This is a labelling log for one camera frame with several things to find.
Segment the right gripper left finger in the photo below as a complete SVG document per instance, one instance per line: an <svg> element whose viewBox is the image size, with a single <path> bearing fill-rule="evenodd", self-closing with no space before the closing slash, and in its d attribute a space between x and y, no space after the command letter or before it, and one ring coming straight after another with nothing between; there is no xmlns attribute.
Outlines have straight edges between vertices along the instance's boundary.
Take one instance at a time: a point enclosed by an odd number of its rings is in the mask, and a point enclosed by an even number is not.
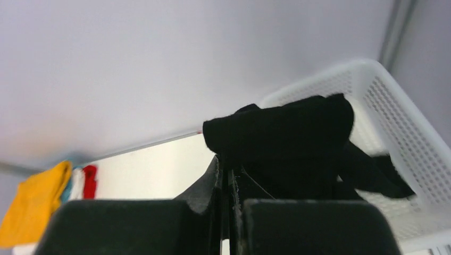
<svg viewBox="0 0 451 255"><path fill-rule="evenodd" d="M36 254L220 254L222 167L170 200L77 200L60 207Z"/></svg>

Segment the black t shirt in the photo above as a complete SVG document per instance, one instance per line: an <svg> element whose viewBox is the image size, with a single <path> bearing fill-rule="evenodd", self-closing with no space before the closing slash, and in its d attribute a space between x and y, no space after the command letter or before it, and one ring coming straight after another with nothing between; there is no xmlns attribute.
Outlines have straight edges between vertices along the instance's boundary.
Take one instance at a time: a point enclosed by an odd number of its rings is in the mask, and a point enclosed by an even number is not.
<svg viewBox="0 0 451 255"><path fill-rule="evenodd" d="M355 114L343 94L283 106L247 105L205 121L207 147L276 199L359 200L366 191L392 199L415 195L389 155L351 142Z"/></svg>

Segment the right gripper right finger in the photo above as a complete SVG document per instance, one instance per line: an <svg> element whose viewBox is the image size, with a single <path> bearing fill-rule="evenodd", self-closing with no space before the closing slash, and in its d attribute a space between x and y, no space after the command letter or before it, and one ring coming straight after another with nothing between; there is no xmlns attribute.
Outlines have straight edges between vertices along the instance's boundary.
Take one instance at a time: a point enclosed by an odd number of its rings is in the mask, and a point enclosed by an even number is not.
<svg viewBox="0 0 451 255"><path fill-rule="evenodd" d="M277 200L243 168L228 171L231 254L400 254L386 218L364 201Z"/></svg>

